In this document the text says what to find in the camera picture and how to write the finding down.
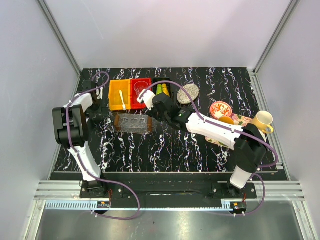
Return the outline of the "clear plastic cup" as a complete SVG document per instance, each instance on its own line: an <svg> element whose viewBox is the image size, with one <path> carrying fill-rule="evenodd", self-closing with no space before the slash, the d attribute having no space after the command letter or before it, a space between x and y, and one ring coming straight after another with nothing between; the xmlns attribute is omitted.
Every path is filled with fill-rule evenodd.
<svg viewBox="0 0 320 240"><path fill-rule="evenodd" d="M149 83L146 81L138 81L134 84L133 89L136 93L136 96L139 97L139 95L149 87Z"/></svg>

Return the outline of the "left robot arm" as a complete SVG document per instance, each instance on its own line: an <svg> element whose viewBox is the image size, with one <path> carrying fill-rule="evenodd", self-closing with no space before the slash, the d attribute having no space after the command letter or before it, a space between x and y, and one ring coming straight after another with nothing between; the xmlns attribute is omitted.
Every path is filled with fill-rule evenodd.
<svg viewBox="0 0 320 240"><path fill-rule="evenodd" d="M81 198L110 197L112 191L103 181L102 170L89 146L89 127L86 111L98 111L103 99L103 88L92 83L92 90L78 93L64 106L52 110L56 142L73 156L82 173Z"/></svg>

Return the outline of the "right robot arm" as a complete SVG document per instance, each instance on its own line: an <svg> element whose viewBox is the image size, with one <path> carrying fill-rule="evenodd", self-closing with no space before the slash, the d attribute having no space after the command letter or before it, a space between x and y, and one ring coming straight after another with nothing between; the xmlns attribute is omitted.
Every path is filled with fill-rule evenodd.
<svg viewBox="0 0 320 240"><path fill-rule="evenodd" d="M145 104L147 115L157 121L166 122L177 131L216 140L233 150L235 168L227 192L233 198L239 198L245 193L245 185L257 171L267 152L266 140L255 125L227 124L198 114L194 109L178 107L166 94L155 95L150 90L140 101Z"/></svg>

